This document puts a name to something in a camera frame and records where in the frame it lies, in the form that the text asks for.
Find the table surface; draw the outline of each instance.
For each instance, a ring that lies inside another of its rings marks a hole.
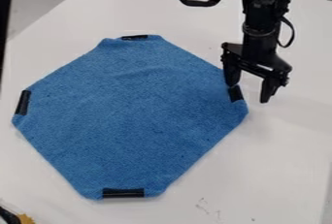
[[[209,9],[178,0],[66,0],[8,43],[0,198],[43,224],[322,223],[332,161],[332,4],[292,0],[290,8],[297,39],[280,50],[294,67],[287,88],[260,105],[261,80],[244,74],[246,120],[162,196],[94,202],[12,126],[20,91],[103,38],[128,34],[162,35],[220,66],[220,44],[241,42],[243,16],[240,0]],[[288,30],[283,33],[286,39]]]

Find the blue towel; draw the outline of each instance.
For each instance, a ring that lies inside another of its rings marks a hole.
[[[161,194],[248,113],[219,68],[152,35],[105,39],[25,92],[15,127],[95,200]]]

